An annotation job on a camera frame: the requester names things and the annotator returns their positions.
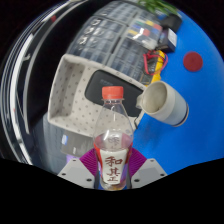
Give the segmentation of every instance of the red object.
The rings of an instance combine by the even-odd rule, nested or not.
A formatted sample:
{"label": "red object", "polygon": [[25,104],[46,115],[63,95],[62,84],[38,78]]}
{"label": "red object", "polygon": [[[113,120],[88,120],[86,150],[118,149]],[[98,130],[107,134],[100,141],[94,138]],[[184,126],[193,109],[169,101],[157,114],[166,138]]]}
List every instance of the red object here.
{"label": "red object", "polygon": [[106,86],[102,88],[103,99],[122,99],[124,89],[122,86]]}
{"label": "red object", "polygon": [[203,60],[200,54],[197,52],[188,52],[184,56],[184,67],[191,72],[199,71],[203,66]]}
{"label": "red object", "polygon": [[144,29],[144,31],[143,31],[143,35],[149,37],[149,35],[150,35],[150,31],[147,30],[147,29]]}
{"label": "red object", "polygon": [[57,18],[56,18],[56,16],[54,15],[54,16],[52,16],[51,17],[51,21],[52,21],[52,23],[56,20]]}

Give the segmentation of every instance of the red dot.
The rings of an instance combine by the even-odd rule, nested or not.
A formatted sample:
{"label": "red dot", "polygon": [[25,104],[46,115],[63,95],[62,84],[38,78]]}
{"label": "red dot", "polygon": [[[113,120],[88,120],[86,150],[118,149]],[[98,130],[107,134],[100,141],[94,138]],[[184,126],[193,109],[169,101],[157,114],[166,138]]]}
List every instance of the red dot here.
{"label": "red dot", "polygon": [[188,52],[184,56],[184,67],[191,72],[199,71],[203,66],[203,60],[200,54],[197,52]]}

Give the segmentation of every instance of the patterned fabric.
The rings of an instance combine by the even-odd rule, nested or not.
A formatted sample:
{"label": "patterned fabric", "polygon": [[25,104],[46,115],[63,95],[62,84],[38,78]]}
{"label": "patterned fabric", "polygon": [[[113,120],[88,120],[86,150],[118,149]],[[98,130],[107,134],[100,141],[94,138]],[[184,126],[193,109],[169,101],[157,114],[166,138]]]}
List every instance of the patterned fabric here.
{"label": "patterned fabric", "polygon": [[[58,66],[48,107],[48,121],[58,127],[64,128],[84,136],[92,137],[94,128],[102,106],[94,104],[85,97],[87,84],[97,70],[105,70],[115,76],[132,83],[144,90],[146,87],[136,80],[106,67],[81,57],[65,54]],[[144,112],[142,111],[136,120],[138,125]],[[108,128],[111,116],[105,118]],[[129,117],[133,130],[136,117]],[[123,116],[118,115],[118,120],[123,124]]]}

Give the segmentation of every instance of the blue surface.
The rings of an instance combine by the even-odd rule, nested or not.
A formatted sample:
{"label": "blue surface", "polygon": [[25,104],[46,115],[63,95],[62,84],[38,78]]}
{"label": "blue surface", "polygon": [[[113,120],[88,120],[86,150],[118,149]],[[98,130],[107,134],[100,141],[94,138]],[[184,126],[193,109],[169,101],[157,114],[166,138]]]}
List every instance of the blue surface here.
{"label": "blue surface", "polygon": [[[189,165],[224,157],[224,64],[204,31],[180,13],[175,53],[161,72],[162,81],[175,88],[189,105],[187,121],[174,128],[144,115],[134,134],[133,147],[147,158],[155,158],[169,175]],[[189,72],[184,55],[198,52],[203,67]]]}

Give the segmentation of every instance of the yellow object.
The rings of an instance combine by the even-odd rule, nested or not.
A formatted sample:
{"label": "yellow object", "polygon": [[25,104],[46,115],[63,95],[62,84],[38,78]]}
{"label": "yellow object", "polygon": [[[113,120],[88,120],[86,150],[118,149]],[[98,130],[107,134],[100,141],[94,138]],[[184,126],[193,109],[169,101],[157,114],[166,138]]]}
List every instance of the yellow object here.
{"label": "yellow object", "polygon": [[137,35],[138,34],[138,32],[136,32],[134,30],[129,30],[128,32],[131,33],[131,34],[133,34],[133,35]]}
{"label": "yellow object", "polygon": [[150,21],[150,20],[147,20],[146,24],[149,25],[149,26],[153,26],[154,25],[154,23],[152,21]]}
{"label": "yellow object", "polygon": [[[161,56],[161,57],[163,57],[165,59],[165,54],[162,51],[159,51],[159,56]],[[161,58],[158,58],[158,61],[156,63],[155,71],[158,71],[162,67],[163,67],[163,60]],[[155,73],[155,75],[153,75],[151,83],[161,80],[160,73],[161,72],[158,72],[158,73]]]}

